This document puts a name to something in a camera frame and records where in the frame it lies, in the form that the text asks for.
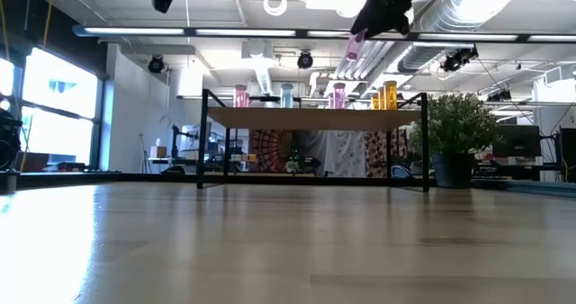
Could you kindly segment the LED light bar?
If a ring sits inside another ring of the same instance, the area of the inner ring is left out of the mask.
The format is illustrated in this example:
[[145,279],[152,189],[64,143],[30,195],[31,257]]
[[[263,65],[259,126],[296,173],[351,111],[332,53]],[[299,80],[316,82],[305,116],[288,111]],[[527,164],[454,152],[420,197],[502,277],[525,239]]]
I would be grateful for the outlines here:
[[[348,40],[349,31],[304,29],[252,29],[252,28],[193,28],[193,27],[100,27],[75,25],[78,37],[205,37],[205,38],[259,38],[297,40]],[[385,32],[373,37],[384,41],[463,42],[490,44],[576,44],[576,34],[557,33],[487,33],[487,32],[426,32],[414,31],[407,35]]]

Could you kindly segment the black ceiling spotlight cluster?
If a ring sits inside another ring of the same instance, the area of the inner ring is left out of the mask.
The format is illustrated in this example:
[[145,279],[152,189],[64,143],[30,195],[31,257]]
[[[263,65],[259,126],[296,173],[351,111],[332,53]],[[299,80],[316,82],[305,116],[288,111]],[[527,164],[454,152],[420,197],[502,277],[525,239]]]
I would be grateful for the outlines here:
[[454,53],[446,56],[440,68],[445,72],[455,72],[478,56],[478,50],[475,47],[457,49]]

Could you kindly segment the green potted plant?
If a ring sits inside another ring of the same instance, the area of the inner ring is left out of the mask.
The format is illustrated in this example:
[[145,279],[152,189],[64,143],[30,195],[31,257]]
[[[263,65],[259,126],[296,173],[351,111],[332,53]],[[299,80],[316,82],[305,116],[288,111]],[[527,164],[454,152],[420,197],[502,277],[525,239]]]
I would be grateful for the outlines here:
[[471,187],[475,155],[501,141],[497,119],[474,94],[420,99],[421,118],[409,134],[420,154],[422,174],[441,188]]

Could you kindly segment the brown patterned cloth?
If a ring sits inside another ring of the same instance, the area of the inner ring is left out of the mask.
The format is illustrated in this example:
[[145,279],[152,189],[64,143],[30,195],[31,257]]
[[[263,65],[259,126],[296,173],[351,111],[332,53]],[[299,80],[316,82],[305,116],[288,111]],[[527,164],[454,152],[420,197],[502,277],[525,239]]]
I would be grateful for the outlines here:
[[391,147],[391,164],[400,165],[408,157],[407,131],[396,129],[387,139],[386,132],[364,134],[365,174],[368,178],[387,177],[387,147]]

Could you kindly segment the white floral curtain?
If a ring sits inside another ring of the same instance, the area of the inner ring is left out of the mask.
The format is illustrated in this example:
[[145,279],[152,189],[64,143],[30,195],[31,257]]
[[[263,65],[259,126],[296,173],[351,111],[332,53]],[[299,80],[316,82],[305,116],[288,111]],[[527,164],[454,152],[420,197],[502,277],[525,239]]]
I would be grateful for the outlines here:
[[294,138],[302,156],[320,161],[316,176],[366,177],[363,131],[297,130]]

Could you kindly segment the large window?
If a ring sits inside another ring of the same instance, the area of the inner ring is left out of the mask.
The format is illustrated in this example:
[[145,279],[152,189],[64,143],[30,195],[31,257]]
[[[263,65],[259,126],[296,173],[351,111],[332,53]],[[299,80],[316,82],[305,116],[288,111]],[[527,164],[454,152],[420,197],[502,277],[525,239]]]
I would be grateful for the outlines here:
[[55,170],[95,163],[102,81],[43,49],[20,60],[0,55],[0,168]]

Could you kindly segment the small potted plant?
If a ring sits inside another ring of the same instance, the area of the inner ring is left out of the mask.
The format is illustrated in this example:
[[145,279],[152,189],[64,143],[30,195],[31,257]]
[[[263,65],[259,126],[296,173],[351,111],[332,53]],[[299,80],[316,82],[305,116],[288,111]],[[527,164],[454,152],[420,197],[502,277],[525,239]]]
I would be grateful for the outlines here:
[[289,174],[297,174],[300,171],[300,154],[297,149],[293,149],[284,164],[285,170]]

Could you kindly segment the mandala tapestry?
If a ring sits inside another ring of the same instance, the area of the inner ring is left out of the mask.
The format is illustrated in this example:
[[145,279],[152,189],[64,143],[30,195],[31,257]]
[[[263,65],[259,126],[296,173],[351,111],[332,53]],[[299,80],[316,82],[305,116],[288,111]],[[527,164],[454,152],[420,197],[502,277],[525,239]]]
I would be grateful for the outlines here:
[[248,171],[285,173],[293,133],[290,130],[250,130],[248,133],[248,153],[256,156],[256,162],[248,164]]

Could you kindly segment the black monitor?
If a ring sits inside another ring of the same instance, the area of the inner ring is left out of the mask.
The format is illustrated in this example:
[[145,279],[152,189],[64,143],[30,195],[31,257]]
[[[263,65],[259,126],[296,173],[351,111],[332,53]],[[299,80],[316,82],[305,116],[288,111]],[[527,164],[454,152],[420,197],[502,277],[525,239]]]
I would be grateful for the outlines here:
[[576,129],[560,128],[560,142],[564,181],[576,183]]
[[540,130],[534,125],[499,125],[499,139],[493,144],[495,156],[537,157],[542,155]]

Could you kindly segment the silver ventilation duct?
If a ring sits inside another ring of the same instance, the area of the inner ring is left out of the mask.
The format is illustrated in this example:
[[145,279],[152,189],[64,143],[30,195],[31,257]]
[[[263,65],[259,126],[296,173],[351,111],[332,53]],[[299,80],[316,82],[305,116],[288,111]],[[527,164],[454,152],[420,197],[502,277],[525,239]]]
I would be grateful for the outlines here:
[[436,0],[418,19],[416,31],[477,31],[511,0]]

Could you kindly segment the wooden shelf black metal frame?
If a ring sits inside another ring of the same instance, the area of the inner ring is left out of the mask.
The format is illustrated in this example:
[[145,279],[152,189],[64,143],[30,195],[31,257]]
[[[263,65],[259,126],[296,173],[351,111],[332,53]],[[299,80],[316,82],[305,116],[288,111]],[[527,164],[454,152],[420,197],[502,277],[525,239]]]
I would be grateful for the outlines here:
[[231,129],[247,130],[392,130],[421,121],[423,192],[430,189],[428,152],[428,95],[419,93],[398,105],[392,111],[369,111],[347,109],[290,109],[290,108],[235,108],[228,107],[209,89],[202,90],[201,128],[198,159],[196,162],[196,187],[203,188],[204,154],[208,120],[212,119],[225,128],[225,142],[230,142]]

